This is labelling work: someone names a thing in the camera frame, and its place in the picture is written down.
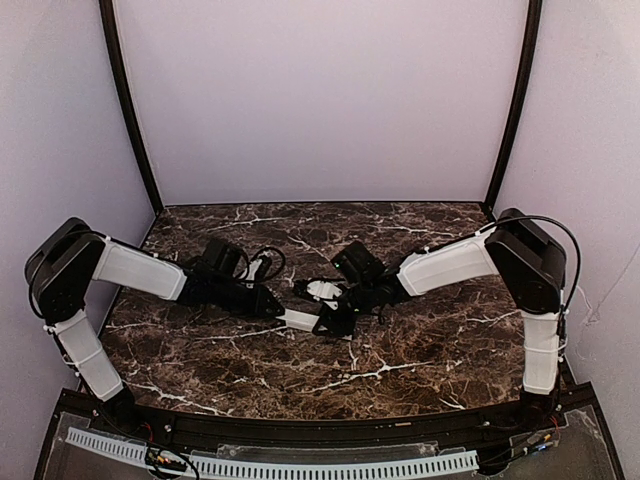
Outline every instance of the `marble tabletop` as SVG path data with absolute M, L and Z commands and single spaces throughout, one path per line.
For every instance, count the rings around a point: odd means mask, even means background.
M 329 259 L 353 240 L 390 262 L 484 223 L 474 203 L 180 206 L 160 215 L 143 248 L 184 262 L 213 236 L 249 255 L 273 245 L 287 266 L 268 286 L 285 307 L 317 313 L 291 293 L 293 281 L 335 277 Z M 443 287 L 384 315 L 383 325 L 361 317 L 347 342 L 123 289 L 101 340 L 140 404 L 186 412 L 363 419 L 518 398 L 522 322 L 499 278 Z

